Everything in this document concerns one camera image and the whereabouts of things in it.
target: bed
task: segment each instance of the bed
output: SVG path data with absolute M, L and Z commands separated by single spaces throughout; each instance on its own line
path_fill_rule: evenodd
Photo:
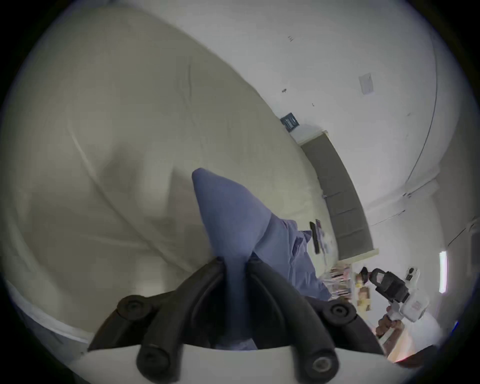
M 315 170 L 256 91 L 134 9 L 57 21 L 11 89 L 1 135 L 4 277 L 24 312 L 68 337 L 87 340 L 122 297 L 173 290 L 212 258 L 196 168 L 334 238 Z M 337 260 L 309 254 L 318 275 Z

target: books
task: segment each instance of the books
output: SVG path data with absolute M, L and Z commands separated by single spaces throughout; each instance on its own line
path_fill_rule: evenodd
M 352 301 L 351 266 L 336 265 L 322 276 L 322 281 L 332 297 L 330 300 L 341 299 Z

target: white wall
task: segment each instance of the white wall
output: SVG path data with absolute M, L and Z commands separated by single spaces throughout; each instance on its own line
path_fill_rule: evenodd
M 122 0 L 166 20 L 230 64 L 302 141 L 328 130 L 365 206 L 400 188 L 432 119 L 431 29 L 407 4 L 368 0 Z M 458 117 L 459 70 L 435 39 L 438 94 L 417 176 L 437 164 Z M 358 77 L 371 72 L 374 93 Z
M 416 201 L 401 215 L 370 227 L 373 245 L 380 253 L 370 259 L 355 263 L 353 270 L 359 272 L 363 266 L 369 271 L 380 268 L 403 278 L 409 266 L 420 269 L 418 287 L 430 298 L 428 314 L 420 321 L 408 324 L 416 350 L 434 344 L 441 336 L 435 321 L 441 294 L 439 288 L 439 252 L 444 249 L 444 238 L 440 218 L 432 197 Z M 386 313 L 387 300 L 377 293 L 371 283 L 372 310 L 366 313 L 373 325 Z
M 477 275 L 469 267 L 468 231 L 455 240 L 474 216 L 480 216 L 480 111 L 472 93 L 462 103 L 453 139 L 440 163 L 434 195 L 440 214 L 448 258 L 447 292 L 439 321 L 451 328 L 471 295 Z

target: gray headboard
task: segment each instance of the gray headboard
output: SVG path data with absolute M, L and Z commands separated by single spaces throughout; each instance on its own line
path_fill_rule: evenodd
M 324 191 L 339 261 L 372 251 L 372 237 L 357 192 L 328 136 L 321 134 L 301 148 Z

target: hand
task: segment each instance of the hand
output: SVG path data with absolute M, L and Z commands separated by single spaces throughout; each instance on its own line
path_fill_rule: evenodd
M 392 307 L 388 306 L 386 311 L 388 312 L 391 310 Z M 393 329 L 398 329 L 401 333 L 403 329 L 405 328 L 404 324 L 402 323 L 401 320 L 394 320 L 391 321 L 387 315 L 384 315 L 379 321 L 378 321 L 378 327 L 375 329 L 375 333 L 377 334 L 377 337 L 383 336 L 390 328 Z

